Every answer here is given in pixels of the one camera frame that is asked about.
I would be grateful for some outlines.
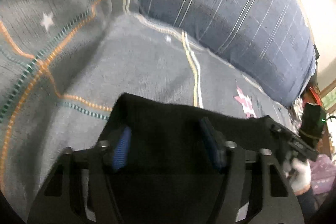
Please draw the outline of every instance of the white star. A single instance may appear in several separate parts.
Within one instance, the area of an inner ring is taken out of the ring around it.
[[[43,20],[41,20],[41,26],[44,26],[46,31],[48,31],[51,25],[54,25],[53,12],[51,12],[49,15],[43,13]]]

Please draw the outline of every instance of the orange stitching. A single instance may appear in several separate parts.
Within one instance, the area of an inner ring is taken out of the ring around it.
[[[21,51],[21,49],[15,44],[15,42],[13,41],[13,39],[11,38],[10,34],[8,33],[5,25],[3,25],[3,22],[0,21],[0,29],[1,29],[1,32],[2,34],[4,35],[4,37],[6,38],[6,41],[8,42],[8,44],[11,45],[11,47],[13,48],[13,50],[15,52],[17,52],[19,55],[21,56],[24,56],[26,58],[30,58],[30,59],[33,59],[35,58],[34,55],[31,55],[31,54],[27,54],[23,51]]]
[[[92,108],[101,109],[101,110],[104,110],[104,111],[112,111],[111,107],[105,107],[105,106],[102,106],[102,105],[93,104],[93,103],[89,102],[88,100],[85,100],[84,98],[78,97],[76,95],[68,95],[68,94],[61,95],[57,90],[56,82],[54,80],[53,75],[49,71],[49,69],[47,67],[45,67],[44,65],[43,65],[42,69],[46,72],[47,76],[49,77],[50,82],[52,83],[52,85],[54,87],[54,91],[55,91],[58,98],[76,100],[76,101],[82,102],[83,104],[88,105],[89,107],[92,107]]]
[[[26,101],[30,91],[32,90],[32,88],[34,87],[34,85],[38,82],[38,80],[40,79],[41,75],[43,75],[43,67],[45,66],[46,68],[48,67],[48,65],[53,61],[53,59],[56,57],[56,55],[58,53],[60,53],[63,48],[70,42],[70,40],[73,38],[73,36],[76,34],[76,32],[78,30],[80,30],[80,28],[82,26],[84,26],[85,24],[87,24],[88,22],[92,21],[95,18],[96,15],[96,5],[101,2],[102,0],[96,0],[92,5],[91,5],[91,10],[92,10],[92,15],[89,16],[87,19],[82,20],[67,36],[66,38],[53,50],[53,52],[48,56],[47,61],[46,62],[42,62],[40,63],[40,69],[37,72],[37,74],[35,75],[35,77],[33,78],[33,80],[28,84],[27,88],[25,89],[23,95],[21,96],[19,103],[17,104],[17,106],[15,107],[15,110],[9,120],[9,125],[7,126],[7,131],[6,131],[6,135],[5,135],[5,141],[4,141],[4,145],[2,146],[2,155],[1,155],[1,160],[0,160],[0,189],[2,192],[4,192],[5,189],[5,184],[4,184],[4,174],[5,174],[5,160],[7,157],[7,150],[8,150],[8,145],[9,145],[9,141],[11,139],[11,135],[12,135],[12,127],[14,126],[15,123],[15,119],[16,119],[16,115],[19,113],[19,111],[21,110],[21,106],[24,104],[24,102]],[[23,56],[26,56],[27,54],[25,54],[24,52],[22,52],[19,48],[15,48],[15,43],[12,40],[12,38],[9,36],[9,33],[4,30],[6,30],[6,28],[2,28],[4,27],[4,25],[0,24],[0,28],[2,29],[2,32],[4,33],[5,37],[7,38],[8,42],[12,45],[12,47],[19,52],[19,54],[23,54]]]

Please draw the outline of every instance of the wooden frame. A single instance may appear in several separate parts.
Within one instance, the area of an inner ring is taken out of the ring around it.
[[[331,82],[330,85],[328,85],[325,89],[321,91],[321,99],[325,97],[329,92],[331,92],[334,88],[336,88],[336,79]]]
[[[330,107],[329,109],[326,110],[327,113],[331,114],[333,113],[334,111],[336,111],[336,104],[334,104],[332,107]]]

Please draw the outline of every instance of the teal stitching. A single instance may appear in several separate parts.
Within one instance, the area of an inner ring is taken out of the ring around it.
[[[28,75],[32,74],[33,70],[35,69],[35,63],[37,62],[37,60],[42,59],[45,54],[51,52],[51,50],[53,50],[58,45],[58,43],[63,39],[63,37],[66,34],[68,34],[69,30],[72,29],[73,25],[83,20],[88,15],[89,15],[89,10],[87,9],[86,11],[84,11],[83,13],[79,14],[74,19],[72,19],[67,25],[63,27],[63,29],[51,41],[48,42],[48,45],[46,46],[46,48],[37,52],[37,55],[35,56],[35,58],[32,59],[32,61],[29,64],[24,64],[26,69],[22,72],[17,84],[14,85],[14,89],[11,92],[10,96],[8,97],[7,102],[4,104],[4,106],[2,107],[0,111],[0,124],[3,123],[5,114],[7,113],[9,107],[14,101],[15,96],[19,93],[22,84],[24,83]]]
[[[11,57],[10,54],[7,53],[7,52],[5,52],[4,49],[3,49],[1,46],[0,46],[0,52],[1,52],[1,53],[4,55],[4,57],[6,57],[9,61],[12,61],[12,62],[14,62],[14,63],[16,63],[16,64],[18,64],[18,65],[23,66],[23,67],[26,66],[26,63],[24,63],[24,62],[22,62],[22,61],[20,61],[20,60],[18,60],[18,59],[16,59],[16,58]]]
[[[91,112],[91,111],[89,111],[89,110],[87,110],[85,108],[82,108],[82,107],[80,107],[78,105],[75,105],[73,103],[63,102],[62,106],[75,109],[75,110],[77,110],[78,112],[80,112],[82,114],[86,114],[86,115],[94,117],[94,118],[102,119],[102,120],[105,120],[105,121],[109,119],[109,116],[101,115],[101,114],[95,113],[95,112]]]
[[[2,110],[0,111],[0,124],[3,122],[4,116],[7,113],[12,102],[14,101],[15,96],[20,92],[22,84],[25,82],[28,75],[33,72],[33,68],[35,67],[36,62],[37,59],[33,58],[31,62],[26,65],[26,69],[22,72],[21,77],[18,79],[18,82],[14,85],[14,88],[9,95],[7,102],[4,104]]]

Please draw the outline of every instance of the pink star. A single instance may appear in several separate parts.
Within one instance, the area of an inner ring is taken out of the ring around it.
[[[248,96],[245,96],[242,90],[237,87],[238,96],[235,96],[235,99],[243,106],[244,113],[246,114],[247,118],[257,117],[257,115],[254,112],[254,109],[252,107],[252,101],[251,98]]]

